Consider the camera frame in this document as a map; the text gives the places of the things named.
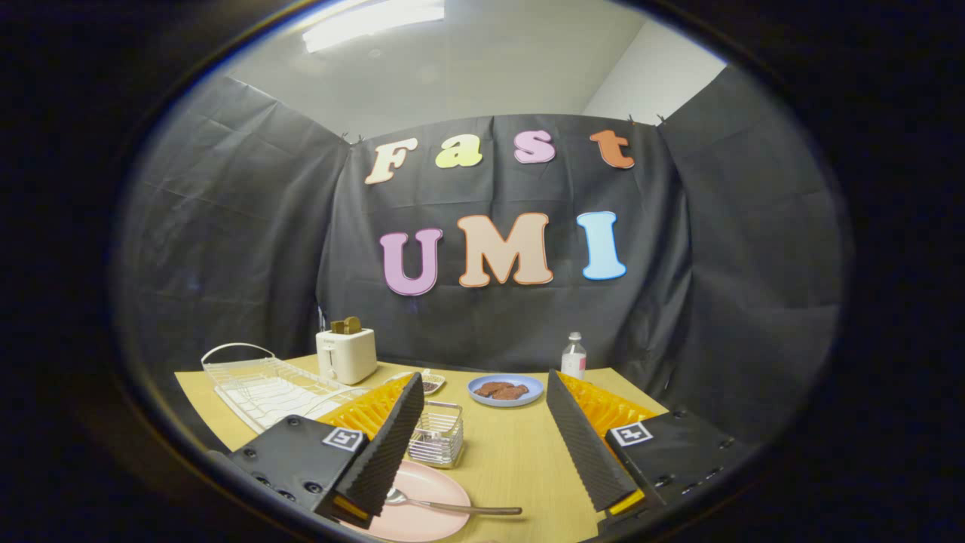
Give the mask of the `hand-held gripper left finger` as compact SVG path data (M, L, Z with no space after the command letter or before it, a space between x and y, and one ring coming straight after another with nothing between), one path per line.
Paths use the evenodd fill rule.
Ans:
M424 408L410 373L320 419L288 415L228 454L235 470L304 510L368 529L384 507Z

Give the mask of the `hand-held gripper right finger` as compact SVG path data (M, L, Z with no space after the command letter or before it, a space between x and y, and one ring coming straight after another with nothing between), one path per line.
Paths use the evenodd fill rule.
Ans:
M755 451L689 410L655 415L555 370L546 402L593 508L604 514L599 534L695 502Z

